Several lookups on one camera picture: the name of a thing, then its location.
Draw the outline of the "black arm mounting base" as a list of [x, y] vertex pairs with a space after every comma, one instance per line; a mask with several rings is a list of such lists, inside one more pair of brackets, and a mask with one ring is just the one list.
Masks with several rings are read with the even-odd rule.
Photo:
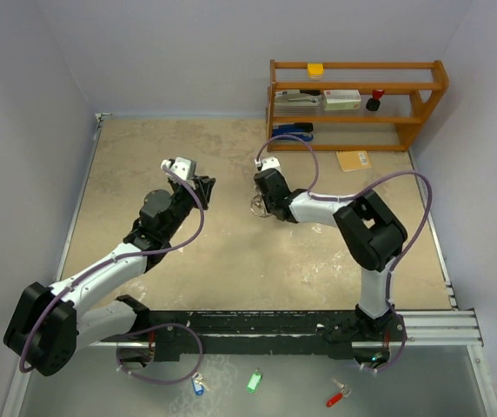
[[155, 361], [197, 354], [319, 355], [334, 360], [369, 360], [407, 339], [404, 322], [391, 312], [369, 319], [356, 310], [172, 311], [141, 313], [132, 331], [155, 331]]

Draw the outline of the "red and black stamp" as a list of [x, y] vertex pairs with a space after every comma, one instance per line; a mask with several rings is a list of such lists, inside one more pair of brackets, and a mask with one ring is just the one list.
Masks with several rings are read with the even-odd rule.
[[381, 99], [384, 94], [384, 89], [373, 89], [371, 91], [371, 97], [367, 100], [366, 110], [369, 112], [377, 112], [381, 106]]

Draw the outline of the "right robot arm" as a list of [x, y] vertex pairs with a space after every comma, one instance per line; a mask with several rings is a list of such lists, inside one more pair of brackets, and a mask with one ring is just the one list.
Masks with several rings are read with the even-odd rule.
[[373, 191], [359, 196], [311, 195], [291, 190], [277, 169], [254, 175], [266, 212], [283, 222], [336, 227], [348, 252], [361, 267], [361, 298], [356, 305], [358, 333], [376, 340], [394, 316], [393, 270], [408, 232]]

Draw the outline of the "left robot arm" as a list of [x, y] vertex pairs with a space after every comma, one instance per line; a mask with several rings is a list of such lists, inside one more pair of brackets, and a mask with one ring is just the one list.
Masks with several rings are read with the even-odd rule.
[[193, 209], [208, 209], [215, 178], [196, 175], [186, 181], [172, 174], [169, 184], [170, 191], [145, 196], [132, 229], [108, 255], [58, 284], [35, 281], [23, 290], [3, 336], [4, 345], [19, 357], [21, 373], [58, 372], [77, 351], [79, 321], [94, 304], [193, 241], [171, 242]]

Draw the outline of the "white and red box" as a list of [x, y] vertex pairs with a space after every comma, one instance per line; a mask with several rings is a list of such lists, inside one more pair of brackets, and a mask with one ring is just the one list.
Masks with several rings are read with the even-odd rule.
[[361, 94], [356, 89], [329, 89], [322, 93], [326, 111], [353, 110], [361, 106]]

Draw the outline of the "grey stapler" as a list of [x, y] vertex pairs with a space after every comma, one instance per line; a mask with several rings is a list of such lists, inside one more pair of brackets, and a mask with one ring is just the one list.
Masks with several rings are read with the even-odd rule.
[[275, 105], [283, 107], [315, 107], [322, 94], [316, 89], [286, 89], [275, 92]]

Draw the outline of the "key with red tag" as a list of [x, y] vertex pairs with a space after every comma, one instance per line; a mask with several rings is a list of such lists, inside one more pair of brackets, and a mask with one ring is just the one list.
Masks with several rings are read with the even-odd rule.
[[341, 383], [336, 378], [333, 378], [332, 382], [336, 385], [337, 392], [335, 394], [331, 395], [327, 399], [327, 401], [325, 403], [327, 408], [331, 408], [332, 406], [337, 404], [339, 401], [348, 397], [351, 394], [351, 390], [349, 389], [349, 387], [346, 384]]

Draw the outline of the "wooden shelf rack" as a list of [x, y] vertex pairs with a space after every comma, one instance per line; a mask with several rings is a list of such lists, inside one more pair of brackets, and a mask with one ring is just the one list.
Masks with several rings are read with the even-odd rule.
[[303, 151], [286, 137], [308, 128], [316, 151], [407, 151], [449, 87], [432, 62], [281, 62], [269, 64], [268, 150]]

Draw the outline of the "green key tag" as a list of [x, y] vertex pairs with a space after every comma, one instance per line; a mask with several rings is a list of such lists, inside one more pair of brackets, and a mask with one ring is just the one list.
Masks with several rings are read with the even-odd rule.
[[259, 369], [256, 369], [250, 376], [247, 383], [247, 391], [250, 394], [254, 394], [262, 381], [262, 373]]

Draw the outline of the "key with blue tag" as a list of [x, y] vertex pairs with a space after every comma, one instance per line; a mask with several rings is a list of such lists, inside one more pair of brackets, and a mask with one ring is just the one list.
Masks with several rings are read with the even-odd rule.
[[201, 373], [193, 374], [191, 377], [192, 388], [197, 396], [202, 396], [209, 391], [209, 386]]

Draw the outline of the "blue stapler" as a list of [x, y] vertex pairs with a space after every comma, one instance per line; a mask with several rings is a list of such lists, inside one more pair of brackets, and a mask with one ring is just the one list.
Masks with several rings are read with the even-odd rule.
[[272, 136], [279, 136], [285, 140], [285, 136], [294, 136], [304, 142], [311, 142], [314, 139], [314, 125], [311, 122], [295, 122], [276, 125], [272, 129]]

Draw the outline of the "large metal keyring with clips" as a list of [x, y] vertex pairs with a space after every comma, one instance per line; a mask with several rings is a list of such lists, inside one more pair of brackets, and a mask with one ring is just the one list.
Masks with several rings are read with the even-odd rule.
[[257, 193], [250, 201], [250, 210], [253, 215], [259, 218], [266, 218], [270, 216], [268, 212], [263, 196], [260, 193]]

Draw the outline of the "brown envelope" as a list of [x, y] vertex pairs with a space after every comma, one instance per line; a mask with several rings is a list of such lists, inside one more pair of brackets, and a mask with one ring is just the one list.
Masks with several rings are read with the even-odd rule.
[[372, 167], [368, 152], [365, 150], [339, 151], [336, 153], [336, 157], [343, 172], [370, 169]]

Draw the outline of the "yellow box on shelf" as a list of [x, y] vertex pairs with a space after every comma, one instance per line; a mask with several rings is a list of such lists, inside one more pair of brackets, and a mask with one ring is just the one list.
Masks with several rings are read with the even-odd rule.
[[324, 66], [322, 63], [308, 63], [307, 64], [308, 78], [311, 80], [320, 80], [324, 74]]

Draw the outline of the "aluminium table frame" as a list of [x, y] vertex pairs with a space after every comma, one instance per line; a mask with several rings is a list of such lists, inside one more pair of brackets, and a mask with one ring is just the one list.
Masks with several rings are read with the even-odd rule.
[[[124, 291], [162, 310], [200, 308], [345, 308], [357, 272], [338, 234], [287, 227], [249, 211], [252, 159], [262, 145], [259, 119], [105, 118], [89, 175], [70, 224], [58, 274], [75, 273], [115, 247], [140, 198], [162, 182], [156, 162], [187, 156], [217, 179], [202, 234], [157, 271]], [[374, 374], [324, 356], [208, 354], [202, 396], [188, 382], [156, 386], [116, 366], [115, 346], [86, 348], [59, 374], [16, 374], [7, 416], [495, 416], [486, 400], [487, 367], [476, 314], [449, 308], [433, 232], [425, 232], [402, 278], [419, 276], [418, 301], [404, 313], [407, 345], [389, 370]], [[247, 391], [251, 374], [262, 381]], [[351, 394], [331, 408], [332, 379]]]

